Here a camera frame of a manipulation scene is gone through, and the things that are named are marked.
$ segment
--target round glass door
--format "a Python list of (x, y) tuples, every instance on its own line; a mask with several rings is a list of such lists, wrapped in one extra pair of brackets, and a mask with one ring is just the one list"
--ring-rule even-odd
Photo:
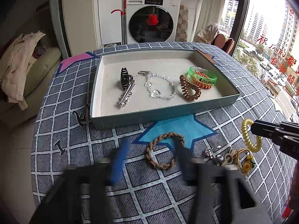
[(169, 12), (157, 6), (146, 6), (134, 13), (129, 22), (131, 36), (138, 42), (164, 42), (173, 31)]

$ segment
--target washing machine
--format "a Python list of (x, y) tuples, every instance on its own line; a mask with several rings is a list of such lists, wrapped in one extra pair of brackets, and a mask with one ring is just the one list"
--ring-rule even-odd
[(126, 0), (127, 43), (173, 42), (180, 0)]

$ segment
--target green silicone bracelet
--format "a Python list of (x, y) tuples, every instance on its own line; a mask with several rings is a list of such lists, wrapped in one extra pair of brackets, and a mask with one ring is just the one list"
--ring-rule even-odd
[[(196, 72), (202, 72), (203, 74), (207, 75), (209, 78), (196, 74)], [(195, 78), (196, 80), (200, 81), (203, 84), (214, 85), (217, 81), (217, 77), (214, 73), (203, 69), (201, 67), (191, 66), (188, 71), (188, 75), (191, 78)]]

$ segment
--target sky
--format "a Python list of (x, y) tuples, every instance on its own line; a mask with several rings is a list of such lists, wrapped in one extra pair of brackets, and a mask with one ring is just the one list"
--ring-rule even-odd
[(250, 0), (250, 3), (255, 5), (254, 12), (262, 14), (267, 22), (267, 44), (277, 44), (285, 16), (285, 0)]

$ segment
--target black hair clip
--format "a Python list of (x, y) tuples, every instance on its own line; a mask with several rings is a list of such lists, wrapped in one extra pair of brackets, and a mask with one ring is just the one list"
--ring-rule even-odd
[(125, 67), (121, 69), (121, 85), (123, 90), (127, 90), (129, 83), (133, 80), (133, 77), (128, 74), (128, 71)]

